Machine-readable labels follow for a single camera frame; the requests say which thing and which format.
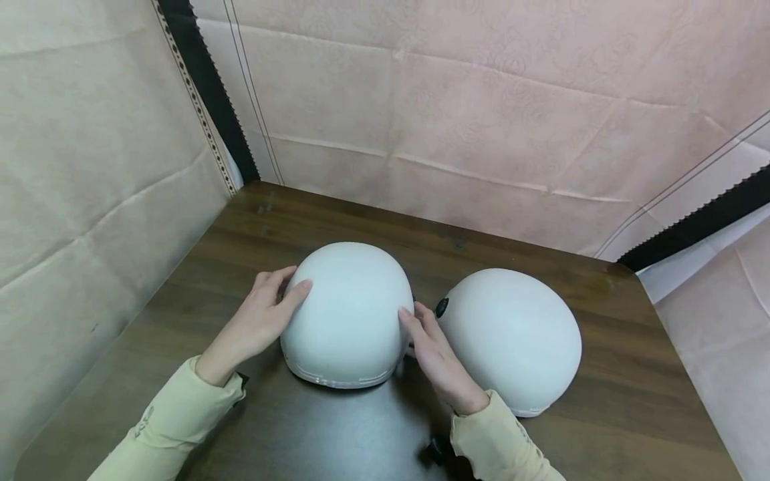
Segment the forearm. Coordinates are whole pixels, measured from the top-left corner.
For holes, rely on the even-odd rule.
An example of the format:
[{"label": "forearm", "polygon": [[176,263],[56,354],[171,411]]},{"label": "forearm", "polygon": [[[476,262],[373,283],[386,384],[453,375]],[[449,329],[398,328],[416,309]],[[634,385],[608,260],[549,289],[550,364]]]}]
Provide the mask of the forearm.
[{"label": "forearm", "polygon": [[237,374],[211,386],[188,359],[158,392],[141,420],[110,453],[89,481],[175,479],[193,448],[245,396]]},{"label": "forearm", "polygon": [[483,481],[564,481],[494,391],[486,409],[454,417],[451,440]]}]

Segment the dark wood tabletop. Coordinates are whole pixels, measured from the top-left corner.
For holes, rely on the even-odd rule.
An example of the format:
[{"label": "dark wood tabletop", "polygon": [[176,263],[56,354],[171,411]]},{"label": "dark wood tabletop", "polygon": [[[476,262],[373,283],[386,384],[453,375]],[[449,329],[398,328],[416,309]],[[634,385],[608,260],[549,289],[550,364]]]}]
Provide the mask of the dark wood tabletop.
[{"label": "dark wood tabletop", "polygon": [[[561,399],[523,424],[569,481],[740,480],[634,273],[266,183],[222,211],[30,445],[15,479],[86,479],[179,365],[206,348],[257,272],[339,241],[388,251],[429,306],[489,267],[524,272],[564,298],[583,337],[580,369]],[[473,479],[465,459],[439,466],[426,456],[450,414],[410,360],[383,385],[353,392],[295,378],[277,342],[239,371],[251,377],[246,400],[180,479]]]}]

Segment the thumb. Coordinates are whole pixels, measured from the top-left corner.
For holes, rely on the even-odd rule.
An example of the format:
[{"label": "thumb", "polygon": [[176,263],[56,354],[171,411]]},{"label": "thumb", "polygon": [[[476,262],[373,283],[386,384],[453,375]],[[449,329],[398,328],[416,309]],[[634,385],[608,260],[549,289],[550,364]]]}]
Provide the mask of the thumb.
[{"label": "thumb", "polygon": [[412,336],[415,348],[418,344],[424,344],[428,340],[428,335],[425,333],[423,325],[420,324],[420,320],[414,317],[412,313],[409,312],[409,309],[405,307],[399,308],[398,320],[400,320],[401,324],[403,324],[403,326],[407,328],[407,331],[409,331],[409,335]]},{"label": "thumb", "polygon": [[279,302],[278,306],[276,307],[282,311],[285,311],[289,316],[291,316],[294,314],[296,308],[302,304],[302,301],[305,300],[307,295],[310,294],[310,289],[312,288],[313,281],[310,279],[303,280],[294,286],[289,292],[287,292],[283,297],[283,300]]}]

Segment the helmet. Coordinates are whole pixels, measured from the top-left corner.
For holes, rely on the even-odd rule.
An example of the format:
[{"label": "helmet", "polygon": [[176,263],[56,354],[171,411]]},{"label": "helmet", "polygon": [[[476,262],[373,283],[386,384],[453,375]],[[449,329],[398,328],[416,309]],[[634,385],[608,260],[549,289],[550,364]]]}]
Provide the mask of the helmet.
[{"label": "helmet", "polygon": [[476,272],[439,302],[436,317],[470,376],[496,390],[516,416],[540,415],[578,370],[578,324],[558,294],[534,277]]},{"label": "helmet", "polygon": [[313,289],[281,335],[291,372],[339,389],[385,382],[407,347],[398,309],[413,309],[396,259],[367,244],[329,244],[302,261],[288,289],[304,279]]}]

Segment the pink fabric backdrop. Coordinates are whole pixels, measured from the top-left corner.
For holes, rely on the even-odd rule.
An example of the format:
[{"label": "pink fabric backdrop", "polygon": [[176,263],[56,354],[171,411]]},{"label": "pink fabric backdrop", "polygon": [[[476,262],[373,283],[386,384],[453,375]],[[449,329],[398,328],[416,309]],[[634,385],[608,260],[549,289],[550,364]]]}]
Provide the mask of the pink fabric backdrop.
[{"label": "pink fabric backdrop", "polygon": [[193,4],[267,180],[587,256],[681,218],[651,200],[770,109],[762,0]]},{"label": "pink fabric backdrop", "polygon": [[745,481],[770,473],[770,205],[639,275]]}]

